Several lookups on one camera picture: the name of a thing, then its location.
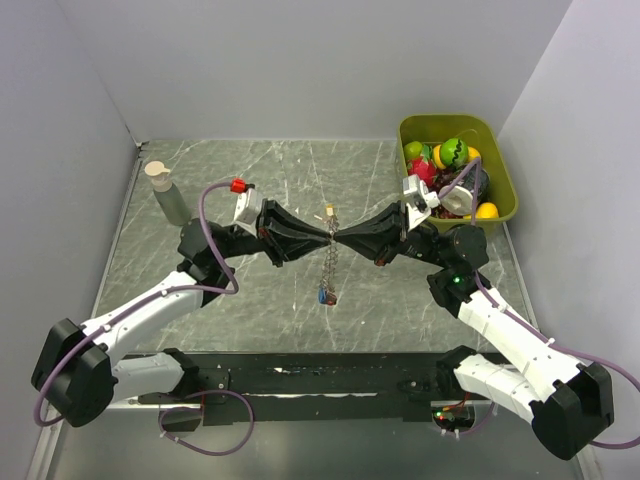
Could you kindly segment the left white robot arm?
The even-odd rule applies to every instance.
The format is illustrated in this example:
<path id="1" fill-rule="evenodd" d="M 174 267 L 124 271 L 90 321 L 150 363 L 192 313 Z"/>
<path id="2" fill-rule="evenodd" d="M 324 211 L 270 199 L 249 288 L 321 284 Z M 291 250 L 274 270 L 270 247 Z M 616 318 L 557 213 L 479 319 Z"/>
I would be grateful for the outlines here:
<path id="1" fill-rule="evenodd" d="M 127 354 L 155 331 L 222 295 L 239 291 L 227 259 L 266 254 L 280 267 L 326 247 L 331 236 L 294 217 L 273 200 L 242 207 L 241 217 L 221 226 L 198 217 L 181 230 L 182 262 L 159 284 L 117 309 L 76 324 L 57 322 L 47 334 L 31 384 L 39 404 L 82 427 L 113 402 L 148 393 L 191 399 L 198 378 L 181 352 L 129 360 Z"/>

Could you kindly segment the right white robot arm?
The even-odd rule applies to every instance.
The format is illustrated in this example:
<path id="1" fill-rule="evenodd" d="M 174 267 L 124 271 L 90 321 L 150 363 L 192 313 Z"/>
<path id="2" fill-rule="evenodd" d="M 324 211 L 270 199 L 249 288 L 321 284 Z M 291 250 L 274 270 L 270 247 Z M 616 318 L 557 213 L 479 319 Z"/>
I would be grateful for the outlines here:
<path id="1" fill-rule="evenodd" d="M 398 255 L 439 266 L 427 278 L 435 302 L 513 367 L 506 370 L 459 347 L 436 376 L 439 391 L 452 399 L 469 392 L 492 400 L 529 423 L 552 455 L 572 459 L 614 421 L 609 372 L 555 349 L 479 274 L 489 261 L 482 228 L 459 224 L 441 233 L 427 224 L 411 225 L 410 214 L 396 202 L 333 238 L 378 266 Z"/>

